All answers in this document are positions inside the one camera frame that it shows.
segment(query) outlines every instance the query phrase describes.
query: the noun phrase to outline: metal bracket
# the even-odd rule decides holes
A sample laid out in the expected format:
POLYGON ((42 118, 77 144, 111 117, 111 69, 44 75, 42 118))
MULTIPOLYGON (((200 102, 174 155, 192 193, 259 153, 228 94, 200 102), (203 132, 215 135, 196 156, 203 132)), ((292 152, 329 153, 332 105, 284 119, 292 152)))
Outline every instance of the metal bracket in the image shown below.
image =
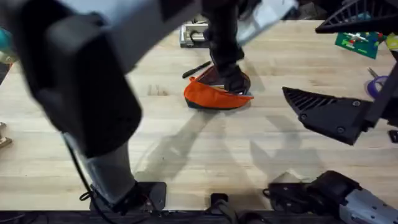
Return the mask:
POLYGON ((208 24, 185 23, 180 28, 180 47, 182 48, 207 48, 208 43, 203 36, 208 24))
MULTIPOLYGON (((0 131, 6 127, 6 124, 0 122, 0 131)), ((0 132, 0 149, 11 144, 12 140, 6 137, 1 136, 0 132)))

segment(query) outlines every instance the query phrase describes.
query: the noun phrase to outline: wooden table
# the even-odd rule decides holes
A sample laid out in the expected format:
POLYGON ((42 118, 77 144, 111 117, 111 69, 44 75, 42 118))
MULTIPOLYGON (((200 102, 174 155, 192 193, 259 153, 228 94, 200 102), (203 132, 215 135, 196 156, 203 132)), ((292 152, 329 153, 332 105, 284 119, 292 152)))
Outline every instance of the wooden table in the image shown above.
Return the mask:
MULTIPOLYGON (((261 189, 290 170, 312 180, 331 169, 398 207, 398 147, 385 121, 348 146, 306 130, 282 94, 289 86, 369 99, 372 67, 394 64, 383 45, 377 60, 316 35, 318 21, 281 22, 245 46, 242 69, 252 80, 250 107, 205 113, 189 109, 183 72, 210 59, 206 49, 180 49, 178 32, 156 45, 127 76, 144 119, 129 142, 138 180, 167 183, 167 209, 203 209, 212 192, 238 208, 269 208, 261 189)), ((14 66, 0 86, 0 121, 14 140, 0 151, 0 210, 85 210, 85 190, 58 132, 26 92, 14 66)))

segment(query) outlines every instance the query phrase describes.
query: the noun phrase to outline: scissors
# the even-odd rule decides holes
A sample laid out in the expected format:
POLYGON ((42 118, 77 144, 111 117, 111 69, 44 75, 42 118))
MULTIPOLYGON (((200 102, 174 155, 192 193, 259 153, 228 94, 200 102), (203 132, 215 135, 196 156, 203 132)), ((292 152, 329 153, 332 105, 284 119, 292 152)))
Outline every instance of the scissors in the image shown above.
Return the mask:
POLYGON ((373 76, 373 80, 370 80, 367 82, 366 85, 366 91, 369 96, 372 98, 376 98, 379 95, 380 90, 377 89, 377 85, 380 85, 381 87, 384 85, 386 82, 388 76, 387 75, 382 75, 379 76, 373 69, 368 68, 368 72, 373 76))

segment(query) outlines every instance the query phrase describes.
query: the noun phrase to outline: orange cloth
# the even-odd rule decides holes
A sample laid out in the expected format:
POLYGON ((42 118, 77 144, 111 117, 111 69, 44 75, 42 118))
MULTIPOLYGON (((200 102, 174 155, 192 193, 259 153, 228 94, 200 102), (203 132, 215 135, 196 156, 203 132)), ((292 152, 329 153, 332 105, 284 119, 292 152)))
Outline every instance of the orange cloth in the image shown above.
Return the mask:
POLYGON ((226 90, 200 82, 203 76, 211 75, 212 72, 215 72, 214 67, 210 67, 197 78, 190 78, 191 83, 184 91, 187 101, 208 109, 228 110, 239 108, 254 98, 253 96, 228 93, 226 90))

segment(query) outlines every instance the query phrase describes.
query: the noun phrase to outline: orange fabric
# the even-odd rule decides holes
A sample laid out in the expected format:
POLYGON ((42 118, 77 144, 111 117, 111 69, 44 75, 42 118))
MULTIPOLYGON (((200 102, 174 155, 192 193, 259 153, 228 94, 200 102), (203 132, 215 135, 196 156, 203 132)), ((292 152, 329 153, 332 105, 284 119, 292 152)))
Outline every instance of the orange fabric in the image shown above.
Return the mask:
POLYGON ((239 108, 245 105, 253 96, 243 96, 228 93, 226 90, 213 88, 209 85, 200 83, 198 78, 190 78, 191 83, 185 88, 184 97, 200 106, 214 109, 239 108))

